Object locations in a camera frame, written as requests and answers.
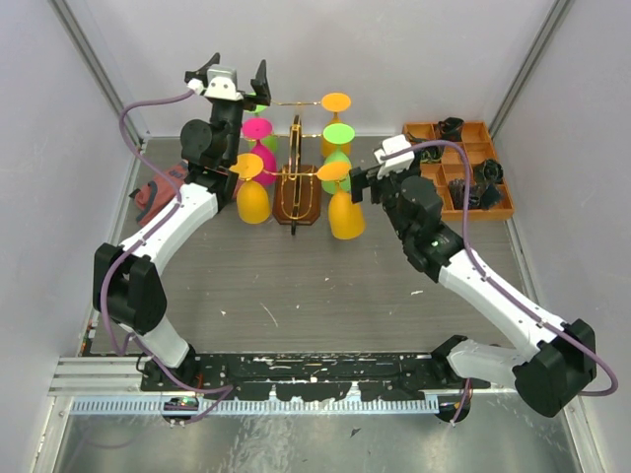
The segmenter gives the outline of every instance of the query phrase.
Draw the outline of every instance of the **metal table surface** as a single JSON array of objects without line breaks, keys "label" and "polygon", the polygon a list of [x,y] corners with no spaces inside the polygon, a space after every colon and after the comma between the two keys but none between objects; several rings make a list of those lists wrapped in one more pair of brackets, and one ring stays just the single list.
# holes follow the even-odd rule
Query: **metal table surface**
[{"label": "metal table surface", "polygon": [[[133,443],[105,449],[82,439]],[[544,419],[515,394],[477,392],[455,428],[433,415],[213,416],[184,429],[156,417],[72,416],[56,466],[57,473],[582,471],[562,415]]]},{"label": "metal table surface", "polygon": [[[370,166],[381,140],[356,138],[353,165]],[[304,163],[321,163],[319,143],[304,140]],[[281,138],[279,164],[286,162],[287,149],[288,140]],[[166,169],[179,160],[179,141],[150,140],[146,154]],[[151,175],[141,167],[137,185]],[[409,265],[386,214],[366,194],[366,231],[350,241],[331,235],[326,193],[319,220],[298,227],[294,237],[273,217],[249,226],[236,205],[227,206],[186,242],[163,275],[174,327],[198,352],[427,352],[457,333],[506,345],[504,335],[468,303]],[[130,201],[124,237],[139,230],[136,215]],[[473,223],[470,234],[481,256],[520,287],[506,225]],[[105,352],[109,343],[98,327],[92,353]]]}]

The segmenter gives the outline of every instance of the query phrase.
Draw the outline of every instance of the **gray wall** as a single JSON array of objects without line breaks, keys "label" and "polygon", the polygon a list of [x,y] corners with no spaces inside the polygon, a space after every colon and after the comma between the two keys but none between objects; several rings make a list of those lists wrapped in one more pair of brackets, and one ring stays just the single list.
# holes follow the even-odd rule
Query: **gray wall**
[{"label": "gray wall", "polygon": [[576,2],[496,140],[542,303],[590,323],[620,378],[584,398],[607,471],[631,464],[629,19],[627,0]]},{"label": "gray wall", "polygon": [[130,158],[48,4],[0,6],[0,470],[26,471]]},{"label": "gray wall", "polygon": [[[406,120],[448,115],[490,121],[552,0],[69,0],[125,101],[185,91],[183,72],[215,51],[240,85],[268,61],[273,97],[317,101],[336,90],[354,104],[358,132],[391,133]],[[176,136],[206,101],[140,111],[154,136]],[[292,109],[266,112],[286,132]],[[306,129],[329,119],[320,107]]]}]

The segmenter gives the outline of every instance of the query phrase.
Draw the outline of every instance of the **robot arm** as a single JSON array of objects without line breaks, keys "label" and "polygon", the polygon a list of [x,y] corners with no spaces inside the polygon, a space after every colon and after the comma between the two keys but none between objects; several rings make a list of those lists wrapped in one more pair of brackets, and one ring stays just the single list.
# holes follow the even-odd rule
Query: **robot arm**
[{"label": "robot arm", "polygon": [[[412,151],[405,153],[407,148],[410,145],[403,135],[388,138],[375,150],[376,166],[352,169],[353,201],[361,201],[363,189],[370,187],[372,202],[383,206],[412,266],[467,300],[515,346],[506,349],[452,337],[433,353],[442,364],[439,372],[445,377],[455,374],[514,387],[532,409],[547,417],[556,415],[594,379],[596,364],[527,316],[487,279],[593,351],[594,332],[580,319],[568,324],[539,307],[483,262],[486,276],[482,278],[462,238],[442,222],[442,200],[433,182],[420,175],[420,160]],[[393,153],[398,156],[386,158]]]},{"label": "robot arm", "polygon": [[166,316],[160,275],[193,232],[232,199],[238,176],[228,168],[237,161],[244,109],[271,101],[265,74],[263,60],[251,81],[255,94],[247,96],[237,90],[236,71],[219,66],[219,53],[199,70],[186,72],[186,84],[212,102],[213,109],[208,122],[191,120],[180,133],[181,157],[188,161],[189,171],[179,190],[180,200],[174,198],[143,230],[118,247],[104,243],[95,254],[93,305],[101,310],[107,271],[123,252],[142,241],[113,273],[107,287],[107,309],[114,322],[134,332],[188,385],[199,373],[198,362],[193,348]]}]

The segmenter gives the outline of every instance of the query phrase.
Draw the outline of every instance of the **orange tray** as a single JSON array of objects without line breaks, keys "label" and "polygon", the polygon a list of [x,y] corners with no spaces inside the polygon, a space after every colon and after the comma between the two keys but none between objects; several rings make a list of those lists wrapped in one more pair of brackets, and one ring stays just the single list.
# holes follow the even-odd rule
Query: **orange tray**
[{"label": "orange tray", "polygon": [[[403,134],[407,135],[408,133],[415,138],[426,140],[436,140],[440,136],[438,123],[406,123],[403,125]],[[501,163],[497,158],[489,130],[483,121],[464,122],[462,141],[457,144],[464,149],[473,167],[488,159]],[[454,210],[454,202],[452,202],[452,196],[447,187],[447,184],[454,179],[464,179],[464,165],[456,150],[446,148],[441,161],[437,164],[422,164],[421,175],[434,181],[439,195],[443,198],[443,220],[449,222],[462,220],[462,211]],[[470,210],[470,221],[508,220],[513,216],[515,208],[513,207],[511,192],[506,185],[506,179],[503,184],[497,187],[502,192],[504,199],[489,210]]]}]

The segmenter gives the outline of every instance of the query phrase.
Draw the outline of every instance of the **wire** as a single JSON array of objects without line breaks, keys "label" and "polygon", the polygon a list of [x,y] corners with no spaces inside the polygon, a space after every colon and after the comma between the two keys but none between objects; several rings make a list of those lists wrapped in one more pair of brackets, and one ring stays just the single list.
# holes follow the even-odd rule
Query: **wire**
[{"label": "wire", "polygon": [[468,396],[470,387],[471,387],[471,378],[468,377],[466,381],[464,382],[464,388],[462,389],[462,397],[460,398],[460,402],[459,402],[459,405],[457,406],[456,413],[450,420],[450,424],[452,424],[452,426],[454,427],[456,426],[457,419],[460,417],[462,408],[464,408],[464,403],[466,402],[466,397]]},{"label": "wire", "polygon": [[447,141],[447,140],[426,141],[424,143],[417,143],[415,145],[412,145],[410,148],[405,148],[404,150],[397,151],[396,153],[392,153],[391,155],[387,155],[384,157],[384,159],[389,160],[391,158],[396,158],[397,156],[401,156],[406,153],[421,150],[423,148],[428,148],[431,146],[448,146],[450,148],[454,148],[459,154],[460,160],[462,161],[462,164],[464,165],[465,198],[464,198],[464,206],[462,208],[462,239],[464,241],[464,249],[466,251],[466,254],[468,255],[469,260],[471,261],[471,263],[473,264],[477,272],[480,273],[480,275],[482,276],[482,280],[486,281],[491,287],[493,287],[497,292],[499,292],[502,296],[504,296],[510,303],[512,303],[515,307],[520,309],[523,313],[529,316],[536,323],[540,324],[542,327],[547,328],[552,333],[554,333],[558,337],[561,337],[563,340],[568,342],[574,348],[583,352],[590,359],[592,359],[597,365],[599,365],[604,370],[604,372],[607,373],[607,375],[609,376],[609,379],[611,380],[611,386],[608,389],[604,389],[602,391],[582,391],[579,393],[580,395],[600,397],[600,396],[608,396],[608,395],[613,394],[618,389],[618,378],[613,372],[613,370],[611,369],[611,367],[599,355],[597,355],[595,352],[593,352],[588,347],[583,345],[581,342],[572,338],[570,335],[568,335],[564,331],[559,330],[555,326],[543,320],[533,310],[531,310],[529,307],[524,305],[519,299],[513,296],[506,288],[504,288],[504,286],[502,286],[497,281],[493,280],[492,277],[487,276],[486,271],[484,271],[484,268],[482,267],[482,264],[476,258],[475,253],[473,253],[473,248],[471,247],[470,239],[469,239],[469,217],[468,217],[468,210],[469,210],[468,200],[469,199],[468,199],[468,196],[471,190],[470,189],[471,168],[469,164],[469,159],[466,156],[466,153],[464,152],[464,150],[460,146],[458,146],[456,143],[452,143],[451,141]]},{"label": "wire", "polygon": [[228,395],[228,393],[230,393],[232,391],[232,389],[233,389],[230,385],[219,387],[219,388],[214,388],[214,389],[199,389],[199,388],[195,388],[195,387],[188,386],[188,385],[184,384],[179,379],[177,379],[171,373],[169,368],[167,368],[158,359],[158,357],[154,356],[154,354],[138,339],[138,337],[135,337],[133,333],[127,334],[127,336],[125,337],[125,339],[123,341],[122,347],[119,347],[118,343],[116,342],[116,337],[114,336],[114,333],[113,333],[112,328],[111,328],[111,318],[109,316],[109,311],[107,309],[107,294],[109,292],[109,285],[111,284],[111,279],[112,279],[113,275],[115,274],[115,272],[117,271],[117,269],[125,261],[125,259],[127,259],[127,257],[130,254],[132,254],[134,251],[136,251],[143,243],[145,243],[147,241],[147,239],[149,239],[155,232],[157,232],[158,229],[160,227],[162,227],[173,215],[175,215],[175,212],[177,212],[177,210],[181,207],[181,194],[179,192],[179,187],[177,186],[177,184],[175,182],[173,182],[170,179],[170,177],[166,173],[164,173],[161,169],[156,167],[153,163],[151,163],[151,161],[149,161],[146,157],[144,157],[140,153],[140,151],[138,151],[138,149],[134,145],[133,141],[131,140],[131,137],[127,133],[127,129],[125,127],[125,118],[127,117],[127,114],[129,113],[129,111],[131,111],[134,108],[137,108],[139,106],[152,106],[152,105],[164,105],[164,104],[169,104],[169,103],[176,103],[178,101],[184,101],[184,100],[188,99],[193,94],[194,94],[194,91],[188,91],[187,93],[182,94],[181,96],[173,97],[173,98],[170,98],[170,99],[162,99],[162,100],[155,100],[155,101],[138,101],[136,103],[132,103],[132,104],[126,106],[122,110],[122,112],[120,113],[120,116],[118,117],[118,130],[120,131],[120,135],[122,136],[122,140],[124,141],[125,145],[127,145],[127,148],[129,148],[129,151],[131,151],[131,153],[136,158],[138,158],[144,165],[146,165],[153,172],[155,172],[156,174],[161,176],[174,189],[176,203],[173,204],[172,209],[167,213],[167,215],[165,215],[165,217],[163,217],[157,224],[155,224],[151,228],[151,230],[149,230],[147,233],[145,233],[141,239],[139,239],[138,241],[133,243],[120,256],[118,256],[118,258],[116,258],[116,260],[109,267],[109,269],[105,273],[103,284],[101,285],[101,296],[100,296],[101,314],[102,314],[102,317],[103,317],[103,323],[104,323],[105,331],[107,332],[107,335],[109,336],[109,341],[111,343],[111,346],[112,346],[114,352],[119,357],[122,357],[122,356],[125,355],[125,353],[127,351],[127,346],[129,345],[129,341],[133,339],[136,342],[136,344],[141,348],[141,350],[143,350],[147,355],[153,357],[154,362],[163,371],[165,376],[168,377],[175,385],[177,385],[181,389],[185,389],[187,391],[192,391],[192,392],[197,392],[199,394],[225,393],[225,395]]}]

